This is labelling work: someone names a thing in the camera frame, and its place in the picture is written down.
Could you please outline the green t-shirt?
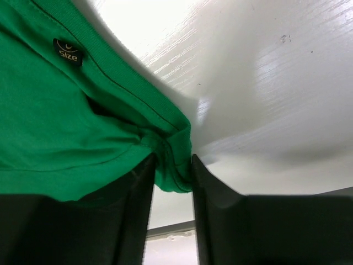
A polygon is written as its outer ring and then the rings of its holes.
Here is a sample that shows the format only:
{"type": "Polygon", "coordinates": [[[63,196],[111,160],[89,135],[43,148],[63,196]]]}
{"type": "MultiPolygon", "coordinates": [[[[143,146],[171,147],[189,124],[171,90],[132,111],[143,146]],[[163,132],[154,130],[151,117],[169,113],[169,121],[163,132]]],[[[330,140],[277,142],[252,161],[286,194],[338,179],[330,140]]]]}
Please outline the green t-shirt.
{"type": "Polygon", "coordinates": [[[1,193],[77,200],[158,158],[191,187],[191,126],[70,1],[1,2],[1,193]]]}

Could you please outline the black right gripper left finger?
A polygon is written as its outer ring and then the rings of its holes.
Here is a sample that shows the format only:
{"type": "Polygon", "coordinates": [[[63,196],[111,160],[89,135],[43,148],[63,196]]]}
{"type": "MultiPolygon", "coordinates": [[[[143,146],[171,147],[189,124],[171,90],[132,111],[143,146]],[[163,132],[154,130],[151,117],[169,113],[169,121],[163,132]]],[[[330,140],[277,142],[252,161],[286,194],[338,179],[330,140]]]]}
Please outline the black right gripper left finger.
{"type": "Polygon", "coordinates": [[[157,158],[77,201],[1,195],[2,264],[141,264],[157,158]]]}

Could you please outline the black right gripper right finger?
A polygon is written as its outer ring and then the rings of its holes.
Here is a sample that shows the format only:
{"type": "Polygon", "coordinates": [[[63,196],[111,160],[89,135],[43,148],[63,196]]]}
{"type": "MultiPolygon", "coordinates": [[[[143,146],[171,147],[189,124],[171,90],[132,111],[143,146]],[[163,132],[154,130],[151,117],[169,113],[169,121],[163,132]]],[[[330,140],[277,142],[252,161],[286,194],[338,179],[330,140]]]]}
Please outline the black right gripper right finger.
{"type": "Polygon", "coordinates": [[[192,157],[200,264],[351,264],[352,190],[243,195],[192,157]]]}

